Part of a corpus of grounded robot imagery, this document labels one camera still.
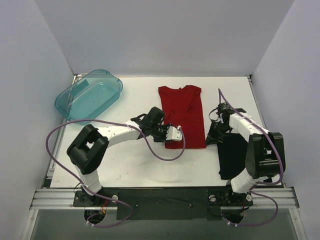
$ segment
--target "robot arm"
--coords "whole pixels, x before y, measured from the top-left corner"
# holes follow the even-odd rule
[[[131,118],[122,126],[95,128],[91,124],[86,125],[67,149],[67,154],[87,188],[94,193],[102,189],[97,169],[107,148],[128,140],[138,140],[142,138],[141,132],[146,137],[152,136],[155,142],[181,141],[182,133],[171,124],[162,124],[163,120],[164,112],[153,107],[148,114]]]
[[[251,119],[242,108],[236,110]],[[265,135],[259,129],[235,113],[226,103],[218,105],[217,114],[220,121],[212,120],[206,138],[207,145],[222,143],[224,134],[232,129],[236,130],[248,143],[245,169],[230,181],[234,193],[247,193],[257,182],[262,182],[280,173],[278,159]],[[268,134],[277,149],[284,171],[286,166],[283,136],[278,132],[270,132],[263,127],[262,129]]]

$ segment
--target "red shirt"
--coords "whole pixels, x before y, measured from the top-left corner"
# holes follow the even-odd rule
[[[181,126],[187,149],[206,148],[200,93],[201,88],[193,85],[186,85],[179,89],[167,86],[159,87],[162,110],[165,116],[164,124]],[[182,149],[183,141],[166,142],[165,148]]]

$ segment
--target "teal plastic tray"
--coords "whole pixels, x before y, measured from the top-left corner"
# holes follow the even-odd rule
[[[122,89],[120,79],[106,70],[98,69],[59,94],[54,105],[69,121],[95,119],[119,98]]]

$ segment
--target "white backdrop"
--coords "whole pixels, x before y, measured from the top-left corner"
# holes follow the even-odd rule
[[[295,0],[252,80],[267,128],[284,136],[285,182],[311,240],[320,236],[319,12],[318,0]]]
[[[0,239],[17,240],[61,122],[55,98],[73,79],[33,0],[1,1],[0,73]]]
[[[74,73],[252,74],[294,0],[35,0]]]

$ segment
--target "white table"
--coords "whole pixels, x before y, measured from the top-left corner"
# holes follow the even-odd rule
[[[210,128],[208,113],[219,103],[218,88],[235,107],[245,109],[258,123],[262,124],[257,105],[246,77],[121,77],[123,91],[120,98],[102,113],[98,119],[124,123],[156,106],[161,108],[158,87],[182,88],[195,85],[202,88],[201,101],[205,134]],[[92,123],[96,127],[105,127]],[[66,126],[58,153],[58,160],[77,173],[67,155],[67,148],[78,135],[83,125]],[[158,155],[171,158],[180,149],[166,149],[163,143],[150,144]],[[154,157],[145,141],[132,140],[107,149],[98,174],[104,187],[204,187],[225,186],[221,180],[218,149],[216,145],[206,149],[186,149],[177,160],[166,162]],[[58,165],[55,166],[51,187],[73,188],[77,180]]]

